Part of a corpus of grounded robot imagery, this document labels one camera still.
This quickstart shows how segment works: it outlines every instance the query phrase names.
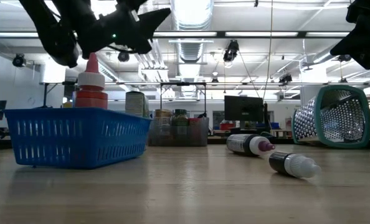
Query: wooden table surface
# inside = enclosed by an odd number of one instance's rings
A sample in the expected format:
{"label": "wooden table surface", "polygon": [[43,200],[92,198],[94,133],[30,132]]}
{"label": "wooden table surface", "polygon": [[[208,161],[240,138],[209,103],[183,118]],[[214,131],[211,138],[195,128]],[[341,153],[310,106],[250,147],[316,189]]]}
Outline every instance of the wooden table surface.
{"label": "wooden table surface", "polygon": [[277,146],[322,167],[303,180],[224,147],[151,147],[95,170],[19,166],[2,150],[0,223],[370,223],[370,151]]}

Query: basket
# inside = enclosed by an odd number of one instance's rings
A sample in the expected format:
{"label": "basket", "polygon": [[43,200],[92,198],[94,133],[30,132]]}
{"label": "basket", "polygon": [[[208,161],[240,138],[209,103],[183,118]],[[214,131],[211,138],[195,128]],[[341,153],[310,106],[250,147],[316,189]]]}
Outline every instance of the basket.
{"label": "basket", "polygon": [[20,165],[93,169],[142,155],[151,120],[101,108],[6,110]]}
{"label": "basket", "polygon": [[321,88],[316,97],[295,111],[292,133],[295,143],[346,149],[365,147],[370,138],[366,95],[351,86]]}

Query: spotlight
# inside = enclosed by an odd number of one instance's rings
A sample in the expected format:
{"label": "spotlight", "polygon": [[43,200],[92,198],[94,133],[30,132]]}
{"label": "spotlight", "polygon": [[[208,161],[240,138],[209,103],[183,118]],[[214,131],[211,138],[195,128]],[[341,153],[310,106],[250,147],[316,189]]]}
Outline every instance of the spotlight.
{"label": "spotlight", "polygon": [[290,83],[291,81],[293,81],[291,74],[286,74],[279,78],[279,83]]}
{"label": "spotlight", "polygon": [[119,60],[119,62],[127,62],[130,60],[130,54],[127,52],[120,52],[117,59]]}
{"label": "spotlight", "polygon": [[16,54],[16,57],[12,61],[13,66],[17,68],[23,68],[26,66],[26,60],[24,54]]}
{"label": "spotlight", "polygon": [[227,50],[225,51],[224,61],[231,62],[235,60],[238,51],[239,51],[239,44],[237,43],[237,40],[231,40],[228,45]]}
{"label": "spotlight", "polygon": [[340,55],[338,61],[339,62],[349,62],[351,60],[350,55]]}

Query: jar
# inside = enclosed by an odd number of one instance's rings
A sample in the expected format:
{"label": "jar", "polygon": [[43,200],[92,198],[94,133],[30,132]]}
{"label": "jar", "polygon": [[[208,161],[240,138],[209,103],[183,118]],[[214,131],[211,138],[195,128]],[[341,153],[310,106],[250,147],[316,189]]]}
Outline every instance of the jar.
{"label": "jar", "polygon": [[174,110],[174,117],[173,117],[173,126],[174,126],[174,135],[176,139],[186,139],[187,137],[187,111],[182,109],[175,109]]}
{"label": "jar", "polygon": [[171,111],[170,110],[156,110],[154,117],[155,124],[158,128],[159,135],[163,138],[171,136]]}
{"label": "jar", "polygon": [[99,74],[97,55],[90,54],[85,72],[78,75],[79,91],[73,93],[74,107],[108,108],[108,95],[104,93],[105,77]]}

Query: white bottle cap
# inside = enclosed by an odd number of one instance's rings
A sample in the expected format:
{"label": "white bottle cap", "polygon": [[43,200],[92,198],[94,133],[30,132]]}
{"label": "white bottle cap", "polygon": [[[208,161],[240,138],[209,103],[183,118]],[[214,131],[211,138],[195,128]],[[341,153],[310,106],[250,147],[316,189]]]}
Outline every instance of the white bottle cap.
{"label": "white bottle cap", "polygon": [[90,54],[85,72],[78,75],[79,86],[90,85],[105,88],[105,77],[99,73],[98,58],[95,53]]}
{"label": "white bottle cap", "polygon": [[310,178],[321,173],[321,167],[313,159],[298,154],[291,154],[286,158],[285,170],[298,178]]}

